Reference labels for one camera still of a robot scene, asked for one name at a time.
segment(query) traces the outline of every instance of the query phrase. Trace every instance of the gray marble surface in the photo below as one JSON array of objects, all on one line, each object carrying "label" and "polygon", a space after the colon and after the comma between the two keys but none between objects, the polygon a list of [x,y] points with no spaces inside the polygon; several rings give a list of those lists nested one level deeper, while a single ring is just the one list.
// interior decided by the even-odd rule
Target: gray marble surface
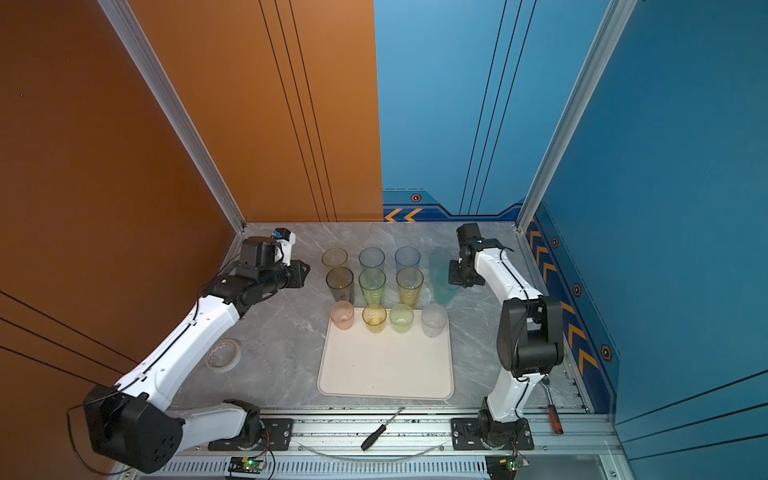
[{"label": "gray marble surface", "polygon": [[[307,262],[312,271],[304,288],[281,290],[275,297],[253,306],[241,321],[225,332],[222,338],[235,339],[243,347],[240,363],[229,372],[218,373],[201,362],[179,389],[174,405],[205,406],[237,398],[263,408],[403,404],[477,408],[482,398],[493,390],[501,368],[495,349],[501,305],[487,286],[459,289],[448,305],[455,386],[450,399],[438,402],[325,396],[317,389],[328,312],[333,305],[325,283],[326,269],[320,261],[323,252],[342,247],[349,253],[347,266],[356,278],[355,305],[365,306],[357,284],[361,270],[357,257],[363,248],[381,248],[386,254],[384,305],[391,307],[398,303],[395,251],[405,245],[416,247],[422,254],[420,269],[426,278],[416,307],[423,308],[432,300],[429,253],[435,248],[447,248],[458,255],[455,231],[460,226],[458,222],[249,224],[247,236],[268,236],[275,227],[293,231],[298,237],[293,258]],[[513,229],[510,223],[481,223],[483,236],[498,238],[514,249],[513,263],[521,273],[530,276]],[[564,366],[553,369],[551,391],[556,405],[582,407],[578,389],[568,378]],[[537,388],[528,407],[546,406],[546,403],[543,389]]]}]

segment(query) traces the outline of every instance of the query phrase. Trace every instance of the plastic cup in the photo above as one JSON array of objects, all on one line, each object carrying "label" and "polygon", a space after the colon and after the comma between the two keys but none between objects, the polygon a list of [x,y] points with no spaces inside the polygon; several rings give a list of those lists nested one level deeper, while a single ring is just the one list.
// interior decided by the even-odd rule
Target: plastic cup
[{"label": "plastic cup", "polygon": [[435,278],[436,280],[432,281],[432,296],[440,305],[448,305],[456,292],[458,292],[459,285],[451,285],[448,283],[447,268],[441,268],[435,274]]},{"label": "plastic cup", "polygon": [[422,330],[429,338],[433,339],[440,335],[447,324],[448,312],[442,306],[430,303],[422,310]]},{"label": "plastic cup", "polygon": [[338,266],[346,266],[348,258],[349,255],[347,255],[346,250],[343,248],[332,248],[326,250],[323,254],[323,265],[325,265],[328,270],[332,270]]},{"label": "plastic cup", "polygon": [[362,268],[376,268],[384,263],[384,252],[380,248],[368,247],[357,258]]},{"label": "plastic cup", "polygon": [[405,333],[413,325],[413,310],[410,306],[398,303],[389,310],[389,322],[397,333]]},{"label": "plastic cup", "polygon": [[424,284],[424,274],[418,268],[407,266],[397,273],[397,287],[400,293],[400,303],[411,308],[419,301],[419,293]]},{"label": "plastic cup", "polygon": [[386,275],[378,268],[367,268],[362,271],[357,281],[360,283],[362,296],[366,298],[366,304],[381,304],[384,300],[384,285]]},{"label": "plastic cup", "polygon": [[422,259],[422,254],[413,247],[401,247],[395,252],[395,267],[397,271],[412,266],[413,268],[419,268],[419,262]]},{"label": "plastic cup", "polygon": [[368,305],[362,310],[362,320],[371,333],[381,333],[386,326],[386,308],[377,304]]},{"label": "plastic cup", "polygon": [[[442,269],[448,270],[451,260],[454,260],[453,253],[445,248],[435,249],[429,254],[429,279],[432,283],[437,282],[438,273]],[[447,275],[445,276],[445,282],[448,282]]]},{"label": "plastic cup", "polygon": [[355,307],[349,302],[336,302],[331,306],[331,321],[340,330],[348,330],[355,321]]},{"label": "plastic cup", "polygon": [[338,266],[326,275],[326,285],[331,289],[333,299],[337,302],[353,302],[354,292],[352,284],[355,275],[345,266]]}]

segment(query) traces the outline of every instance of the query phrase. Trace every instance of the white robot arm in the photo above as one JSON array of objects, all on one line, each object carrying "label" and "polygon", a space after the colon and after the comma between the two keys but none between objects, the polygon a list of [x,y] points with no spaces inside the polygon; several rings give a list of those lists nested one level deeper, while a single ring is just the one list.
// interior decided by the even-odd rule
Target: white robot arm
[{"label": "white robot arm", "polygon": [[485,239],[476,223],[456,230],[459,260],[449,281],[463,287],[486,282],[502,304],[496,337],[502,370],[478,415],[483,442],[500,449],[527,429],[522,416],[536,384],[563,361],[562,306],[543,296],[512,265],[507,247]]},{"label": "white robot arm", "polygon": [[[96,453],[142,472],[157,471],[174,455],[220,439],[248,449],[261,438],[259,409],[225,400],[201,409],[168,409],[196,364],[254,303],[282,288],[300,288],[310,271],[291,262],[296,235],[277,229],[272,237],[243,242],[240,260],[204,287],[203,296],[150,355],[114,387],[95,386],[84,401]],[[236,268],[234,275],[230,271]]]}]

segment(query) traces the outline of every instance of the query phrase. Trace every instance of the mounting plate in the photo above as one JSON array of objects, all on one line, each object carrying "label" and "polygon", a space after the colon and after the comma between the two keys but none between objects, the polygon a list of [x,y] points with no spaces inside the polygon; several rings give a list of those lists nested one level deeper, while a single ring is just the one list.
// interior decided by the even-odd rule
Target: mounting plate
[{"label": "mounting plate", "polygon": [[[528,420],[520,419],[515,427],[515,434],[511,435],[510,441],[498,450],[512,450],[512,438],[517,438],[518,450],[533,450],[533,436],[531,436],[531,426]],[[454,450],[496,450],[489,449],[483,444],[480,438],[480,423],[477,419],[451,419],[451,432],[453,432]]]},{"label": "mounting plate", "polygon": [[[261,419],[264,428],[270,433],[270,450],[273,452],[285,452],[290,445],[290,439],[293,434],[293,419]],[[266,446],[266,439],[259,439],[259,442],[248,452],[260,452]],[[212,452],[232,452],[238,450],[236,446],[227,439],[216,440],[208,444],[208,450]]]}]

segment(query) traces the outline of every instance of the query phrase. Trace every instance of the black line stripe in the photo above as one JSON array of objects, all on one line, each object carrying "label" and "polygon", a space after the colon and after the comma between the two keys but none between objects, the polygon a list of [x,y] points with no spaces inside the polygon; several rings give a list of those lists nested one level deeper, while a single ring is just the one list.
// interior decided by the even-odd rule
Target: black line stripe
[{"label": "black line stripe", "polygon": [[488,132],[485,133],[485,143],[482,147],[482,154],[480,155],[480,165],[478,165],[478,173],[475,175],[475,186],[472,188],[472,198],[469,200],[469,207],[467,214],[470,214],[472,210],[472,202],[475,201],[475,192],[478,188],[478,180],[480,179],[480,170],[482,170],[482,158],[485,156],[485,149],[488,147],[488,137],[491,136],[491,129],[493,128],[493,117],[496,115],[496,105],[498,104],[498,94],[502,91],[502,85],[504,84],[504,73],[507,71],[507,62],[509,61],[509,52],[512,50],[512,41],[515,40],[515,32],[518,29],[518,20],[520,18],[520,9],[523,6],[523,1],[520,0],[518,6],[518,15],[515,17],[515,25],[512,27],[512,36],[509,38],[509,47],[507,48],[507,57],[504,59],[504,67],[502,69],[502,79],[498,82],[498,90],[496,91],[496,99],[493,102],[493,111],[491,112],[491,121],[488,123]]},{"label": "black line stripe", "polygon": [[293,3],[288,0],[290,5],[290,16],[293,19],[293,30],[296,32],[296,43],[299,44],[299,56],[301,57],[301,66],[304,69],[304,80],[306,81],[306,91],[310,94],[310,107],[312,109],[312,116],[315,119],[315,130],[317,131],[317,141],[320,144],[320,156],[323,159],[323,169],[326,171],[326,180],[328,181],[328,193],[331,197],[331,207],[333,207],[333,219],[339,221],[339,217],[336,215],[336,202],[333,201],[333,189],[331,188],[331,179],[328,176],[328,166],[326,165],[326,154],[323,151],[323,139],[320,137],[320,127],[317,124],[317,114],[315,113],[315,103],[312,100],[312,90],[310,89],[310,79],[306,74],[306,65],[304,64],[304,53],[301,51],[301,41],[299,40],[299,29],[296,27],[296,17],[293,15]]},{"label": "black line stripe", "polygon": [[293,133],[296,135],[296,144],[299,145],[299,153],[301,154],[301,162],[304,164],[304,173],[306,174],[306,182],[310,185],[310,193],[312,194],[312,202],[315,204],[315,213],[317,214],[317,221],[320,219],[320,210],[317,208],[317,200],[315,199],[315,192],[312,189],[312,181],[310,180],[310,171],[306,169],[306,160],[304,160],[304,151],[301,149],[301,142],[299,142],[299,131],[296,129],[296,122],[293,121],[293,112],[290,110],[290,103],[288,102],[288,92],[286,91],[286,85],[283,82],[283,74],[280,73],[280,64],[277,63],[277,53],[275,53],[275,45],[272,43],[272,35],[270,34],[270,27],[266,24],[266,15],[264,14],[264,6],[259,0],[259,8],[261,8],[261,16],[264,19],[264,27],[266,28],[266,36],[270,39],[270,47],[272,47],[272,55],[275,58],[275,66],[277,67],[277,74],[280,76],[280,84],[283,86],[283,95],[286,97],[286,106],[288,107],[288,115],[290,115],[290,123],[293,125]]},{"label": "black line stripe", "polygon": [[706,445],[699,445],[697,447],[688,447],[687,449],[672,450],[671,452],[654,453],[653,455],[645,455],[645,456],[642,456],[642,457],[628,458],[627,460],[632,462],[634,460],[642,460],[644,458],[661,457],[662,455],[669,455],[670,453],[689,452],[690,450],[705,449],[706,447],[716,447],[718,445],[726,445],[728,443],[742,442],[744,440],[761,439],[762,437],[768,437],[768,433],[761,433],[759,435],[751,435],[751,436],[748,436],[748,437],[742,437],[740,439],[726,440],[724,442],[708,443]]},{"label": "black line stripe", "polygon": [[475,156],[475,146],[478,143],[478,134],[480,133],[480,123],[482,121],[482,111],[485,109],[485,98],[488,96],[488,86],[491,84],[491,72],[493,72],[493,61],[496,59],[496,48],[498,48],[498,38],[502,34],[502,24],[504,23],[504,13],[507,11],[507,0],[504,0],[502,9],[502,19],[498,23],[498,33],[496,33],[496,45],[493,46],[493,56],[491,56],[491,67],[488,69],[488,80],[485,81],[485,93],[482,96],[482,105],[480,106],[480,117],[478,118],[478,128],[475,131],[475,141],[472,142],[472,153],[469,155],[469,167],[467,167],[467,178],[464,180],[464,191],[462,192],[462,204],[458,207],[458,214],[462,214],[464,208],[464,197],[467,194],[467,185],[469,185],[469,173],[472,171],[472,157]]},{"label": "black line stripe", "polygon": [[716,392],[717,390],[722,390],[722,389],[724,389],[726,387],[729,387],[731,385],[736,385],[737,383],[745,382],[745,381],[753,379],[753,378],[755,378],[757,376],[765,375],[766,373],[768,373],[768,370],[763,370],[762,372],[754,373],[754,374],[752,374],[750,376],[745,376],[742,379],[734,380],[733,382],[729,382],[729,383],[726,383],[725,385],[721,385],[721,386],[716,387],[714,389],[707,390],[706,392],[697,393],[696,395],[690,396],[690,397],[688,397],[686,399],[677,400],[676,402],[670,403],[669,405],[665,405],[663,407],[659,407],[657,409],[651,410],[650,412],[645,412],[645,413],[642,413],[640,415],[634,416],[631,419],[622,420],[620,422],[617,422],[616,425],[621,425],[622,423],[631,422],[632,420],[637,420],[640,417],[645,417],[646,415],[650,415],[651,413],[656,413],[656,412],[659,412],[660,410],[668,409],[671,406],[680,405],[681,403],[687,402],[688,400],[697,399],[700,396],[705,396],[708,393]]},{"label": "black line stripe", "polygon": [[60,343],[58,343],[58,342],[55,342],[55,341],[53,341],[53,340],[51,340],[51,339],[49,339],[49,338],[47,338],[47,337],[44,337],[43,335],[40,335],[39,333],[35,333],[35,332],[33,332],[33,331],[29,330],[29,329],[26,329],[26,328],[24,328],[24,327],[23,327],[23,326],[21,326],[21,325],[17,325],[16,323],[13,323],[11,320],[5,319],[5,318],[3,318],[3,317],[1,317],[1,316],[0,316],[0,320],[1,320],[1,321],[3,321],[3,322],[6,322],[6,323],[7,323],[7,324],[9,324],[9,325],[13,325],[13,326],[15,326],[15,327],[16,327],[16,328],[18,328],[18,329],[24,330],[26,333],[30,333],[30,334],[32,334],[32,335],[34,335],[34,336],[36,336],[36,337],[38,337],[38,338],[40,338],[40,339],[43,339],[43,340],[45,340],[46,342],[50,342],[50,343],[53,343],[53,344],[54,344],[54,345],[56,345],[56,346],[60,346],[62,349],[65,349],[65,350],[67,350],[67,351],[69,351],[69,352],[72,352],[72,353],[74,353],[75,355],[81,356],[81,357],[83,357],[84,359],[88,359],[88,360],[91,360],[91,361],[92,361],[92,362],[94,362],[94,363],[98,363],[99,365],[103,366],[104,368],[110,369],[110,370],[112,370],[113,372],[117,372],[117,373],[119,373],[119,374],[121,374],[121,375],[125,375],[125,373],[121,372],[120,370],[116,370],[116,369],[113,369],[113,368],[112,368],[112,367],[110,367],[109,365],[106,365],[106,364],[104,364],[104,363],[102,363],[102,362],[99,362],[99,361],[98,361],[98,360],[96,360],[96,359],[92,359],[90,356],[87,356],[87,355],[83,355],[82,353],[80,353],[80,352],[77,352],[77,351],[75,351],[75,350],[73,350],[73,349],[69,348],[68,346],[64,346],[64,345],[62,345],[62,344],[60,344]]},{"label": "black line stripe", "polygon": [[533,14],[536,12],[536,3],[538,0],[534,0],[533,9],[531,10],[531,17],[528,19],[528,28],[525,29],[525,37],[523,37],[523,45],[520,47],[520,55],[518,56],[518,64],[515,67],[515,74],[512,75],[512,85],[509,87],[509,94],[507,94],[507,104],[504,106],[504,113],[502,114],[502,122],[498,126],[498,133],[496,134],[496,142],[493,144],[493,152],[491,153],[491,160],[488,162],[488,170],[485,172],[485,181],[482,183],[482,191],[480,192],[480,200],[478,200],[478,208],[475,210],[475,215],[480,211],[480,203],[482,202],[482,196],[485,193],[485,185],[488,183],[488,174],[491,173],[491,165],[493,164],[493,156],[496,154],[496,145],[498,145],[498,138],[502,135],[502,127],[504,127],[504,117],[507,115],[507,107],[509,106],[509,98],[512,96],[512,88],[515,87],[515,79],[518,77],[518,69],[520,68],[520,59],[523,58],[523,50],[525,50],[525,41],[528,39],[528,31],[531,30],[531,22],[533,21]]},{"label": "black line stripe", "polygon": [[323,199],[323,210],[326,212],[326,221],[330,220],[328,216],[328,207],[326,206],[326,195],[323,193],[323,183],[320,181],[320,172],[317,168],[317,161],[315,160],[315,149],[312,148],[312,139],[310,138],[310,130],[306,126],[306,116],[304,115],[304,106],[301,105],[301,94],[299,93],[299,84],[296,83],[296,73],[293,71],[293,61],[290,59],[290,50],[288,49],[288,41],[286,40],[286,32],[283,29],[283,20],[280,17],[280,9],[277,7],[277,0],[275,1],[275,10],[277,10],[277,21],[280,23],[280,32],[283,34],[283,44],[286,46],[286,55],[288,55],[288,65],[290,66],[290,74],[293,77],[293,87],[296,89],[296,99],[299,101],[299,111],[301,112],[301,118],[304,121],[304,131],[306,132],[306,141],[310,144],[310,155],[312,155],[312,163],[315,166],[315,176],[317,177],[317,186],[320,188],[320,198]]},{"label": "black line stripe", "polygon": [[33,312],[39,313],[40,315],[43,315],[45,318],[47,318],[47,319],[49,319],[49,320],[51,320],[51,321],[53,321],[53,322],[56,322],[56,323],[58,323],[59,325],[63,326],[64,328],[66,328],[66,329],[69,329],[69,330],[71,330],[72,332],[75,332],[75,333],[77,333],[77,334],[78,334],[78,335],[80,335],[80,336],[84,336],[85,338],[89,339],[89,340],[90,340],[90,341],[92,341],[93,343],[97,343],[98,345],[101,345],[101,346],[103,346],[105,349],[107,349],[107,350],[109,350],[109,351],[111,351],[111,352],[117,353],[119,356],[121,356],[121,357],[123,357],[123,358],[125,358],[125,359],[129,359],[129,360],[130,360],[130,361],[132,361],[133,363],[138,363],[136,360],[132,359],[130,356],[128,356],[128,355],[124,355],[124,354],[122,354],[122,353],[118,352],[117,350],[113,349],[113,348],[112,348],[112,347],[110,347],[110,346],[106,346],[105,344],[103,344],[103,343],[99,342],[99,341],[98,341],[98,340],[96,340],[95,338],[93,338],[93,337],[91,337],[91,336],[88,336],[88,335],[84,334],[83,332],[80,332],[79,330],[76,330],[76,329],[72,328],[71,326],[67,325],[66,323],[64,323],[64,322],[62,322],[62,321],[60,321],[60,320],[56,320],[54,317],[52,317],[52,316],[48,315],[48,314],[47,314],[47,313],[45,313],[45,312],[42,312],[42,311],[40,311],[40,310],[38,310],[38,309],[34,308],[32,305],[30,305],[30,304],[28,304],[28,303],[25,303],[25,302],[22,302],[21,300],[19,300],[19,299],[18,299],[18,298],[16,298],[15,296],[13,296],[13,295],[11,295],[11,294],[9,294],[9,293],[6,293],[6,292],[4,292],[4,291],[2,291],[2,290],[0,290],[0,293],[2,293],[3,295],[7,296],[9,299],[11,299],[11,300],[13,300],[13,301],[15,301],[15,302],[17,302],[17,303],[20,303],[20,304],[21,304],[21,305],[23,305],[23,306],[26,306],[27,308],[29,308],[29,309],[30,309],[30,310],[32,310]]},{"label": "black line stripe", "polygon": [[634,442],[635,440],[646,439],[646,438],[652,437],[654,435],[659,435],[660,433],[672,432],[673,430],[684,429],[684,428],[690,427],[692,425],[698,425],[699,423],[709,422],[710,420],[722,419],[723,417],[727,417],[727,416],[731,416],[731,415],[736,415],[737,413],[744,413],[744,412],[749,412],[750,410],[754,410],[754,409],[761,409],[764,406],[768,406],[768,402],[761,403],[759,405],[754,405],[754,406],[751,406],[751,407],[746,407],[745,409],[741,409],[741,410],[734,410],[733,412],[724,413],[722,415],[715,415],[714,417],[710,417],[708,419],[697,420],[696,422],[686,423],[685,425],[680,425],[680,426],[677,426],[677,427],[672,427],[671,429],[661,430],[661,431],[655,432],[655,433],[649,433],[648,435],[642,435],[642,436],[636,437],[634,439],[622,440],[621,443]]},{"label": "black line stripe", "polygon": [[24,353],[17,352],[16,350],[13,350],[13,349],[9,349],[7,346],[0,345],[0,349],[3,349],[3,350],[5,350],[7,352],[10,352],[10,353],[15,353],[18,356],[23,356],[24,358],[30,359],[33,362],[37,362],[37,363],[41,363],[42,365],[49,366],[52,369],[58,370],[59,372],[68,373],[68,374],[72,375],[73,377],[79,378],[80,380],[85,380],[86,382],[91,382],[91,383],[94,383],[96,385],[101,385],[101,382],[95,382],[94,380],[86,379],[84,376],[80,376],[77,373],[72,373],[69,370],[64,370],[62,368],[59,368],[56,365],[51,365],[50,363],[43,362],[42,360],[38,360],[36,358],[30,357],[29,355],[25,355]]}]

